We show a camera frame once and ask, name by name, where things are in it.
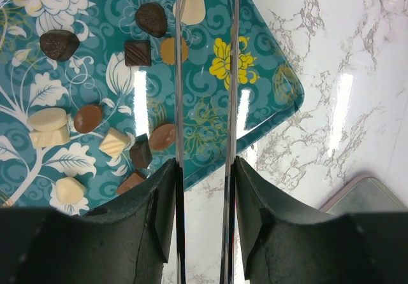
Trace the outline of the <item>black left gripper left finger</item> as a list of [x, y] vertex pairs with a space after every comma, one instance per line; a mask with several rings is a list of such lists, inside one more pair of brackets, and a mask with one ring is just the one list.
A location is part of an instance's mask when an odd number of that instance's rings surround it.
[[170, 253], [175, 161], [80, 217], [1, 210], [2, 283], [159, 283]]

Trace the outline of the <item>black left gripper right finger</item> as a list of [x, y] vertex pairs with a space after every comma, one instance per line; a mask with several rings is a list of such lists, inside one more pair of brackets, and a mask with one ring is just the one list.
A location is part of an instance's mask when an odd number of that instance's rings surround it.
[[244, 276], [251, 283], [406, 283], [407, 213], [312, 208], [237, 157]]

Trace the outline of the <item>metal tongs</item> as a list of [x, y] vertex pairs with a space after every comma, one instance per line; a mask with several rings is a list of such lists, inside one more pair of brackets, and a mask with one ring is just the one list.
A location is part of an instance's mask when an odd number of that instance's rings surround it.
[[[186, 0], [175, 3], [175, 216], [177, 241], [177, 282], [186, 282], [186, 240], [184, 209], [184, 103], [182, 72], [182, 14]], [[234, 232], [235, 232], [235, 181], [237, 156], [237, 109], [238, 109], [238, 28], [240, 0], [229, 0], [231, 6], [231, 53], [228, 101], [228, 132], [224, 179], [224, 206], [222, 219], [222, 251], [220, 283], [234, 282]]]

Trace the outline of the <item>white teardrop chocolate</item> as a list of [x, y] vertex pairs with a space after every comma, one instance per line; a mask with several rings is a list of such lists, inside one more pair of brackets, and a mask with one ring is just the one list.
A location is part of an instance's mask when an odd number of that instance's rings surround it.
[[185, 0], [181, 22], [185, 25], [201, 23], [206, 15], [204, 0]]

